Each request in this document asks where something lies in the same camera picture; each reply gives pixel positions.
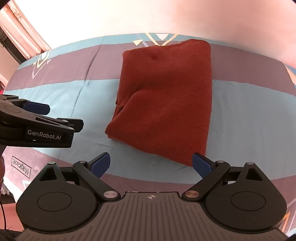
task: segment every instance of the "red object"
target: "red object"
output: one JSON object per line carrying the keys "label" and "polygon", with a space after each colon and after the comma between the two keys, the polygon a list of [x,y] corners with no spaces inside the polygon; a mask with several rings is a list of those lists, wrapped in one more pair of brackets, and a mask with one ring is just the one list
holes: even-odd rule
{"label": "red object", "polygon": [[210,52],[195,39],[125,51],[108,137],[192,166],[193,153],[205,155],[207,145]]}

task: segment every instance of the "triangular cutout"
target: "triangular cutout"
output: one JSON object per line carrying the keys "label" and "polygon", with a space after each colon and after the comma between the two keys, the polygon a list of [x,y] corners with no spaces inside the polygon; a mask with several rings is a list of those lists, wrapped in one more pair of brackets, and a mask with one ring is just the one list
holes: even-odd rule
{"label": "triangular cutout", "polygon": [[256,170],[254,168],[250,168],[247,176],[246,176],[247,180],[254,180],[254,181],[262,181],[262,177],[256,172]]}
{"label": "triangular cutout", "polygon": [[46,172],[43,174],[43,176],[40,178],[40,181],[50,181],[50,180],[56,180],[57,176],[55,175],[53,168],[48,168]]}
{"label": "triangular cutout", "polygon": [[139,45],[139,43],[141,43],[143,41],[143,39],[139,39],[139,40],[135,40],[135,41],[133,41],[133,43],[135,44],[135,45]]}
{"label": "triangular cutout", "polygon": [[168,34],[156,34],[157,37],[159,37],[161,40],[164,40]]}

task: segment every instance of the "black label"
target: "black label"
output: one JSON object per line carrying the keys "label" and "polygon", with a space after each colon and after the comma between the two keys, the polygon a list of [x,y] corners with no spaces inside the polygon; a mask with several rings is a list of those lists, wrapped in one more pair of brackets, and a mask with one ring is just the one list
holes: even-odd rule
{"label": "black label", "polygon": [[59,131],[27,127],[25,139],[35,140],[41,143],[61,143],[63,135],[64,134]]}
{"label": "black label", "polygon": [[20,171],[22,174],[24,174],[27,178],[30,179],[31,175],[31,167],[27,164],[23,163],[21,160],[17,159],[16,157],[12,156],[11,158],[11,165]]}

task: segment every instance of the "triangle pattern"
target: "triangle pattern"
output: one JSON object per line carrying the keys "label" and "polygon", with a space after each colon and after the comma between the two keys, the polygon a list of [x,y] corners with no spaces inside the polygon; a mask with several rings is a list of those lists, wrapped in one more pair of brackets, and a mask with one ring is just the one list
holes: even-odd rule
{"label": "triangle pattern", "polygon": [[135,41],[133,41],[133,43],[135,44],[135,45],[139,45],[139,43],[141,43],[143,41],[143,39],[140,39],[140,40],[135,40]]}
{"label": "triangle pattern", "polygon": [[156,34],[157,35],[157,37],[159,37],[161,40],[164,40],[167,36],[168,36],[168,34]]}

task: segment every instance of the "black cable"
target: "black cable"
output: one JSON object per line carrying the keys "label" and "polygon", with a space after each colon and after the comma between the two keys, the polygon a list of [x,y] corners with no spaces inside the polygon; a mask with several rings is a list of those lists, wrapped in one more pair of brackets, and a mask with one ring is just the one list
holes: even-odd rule
{"label": "black cable", "polygon": [[3,219],[4,219],[4,229],[6,229],[6,218],[5,218],[5,212],[4,212],[4,208],[0,199],[0,204],[1,204],[1,208],[2,208],[2,213],[3,213]]}

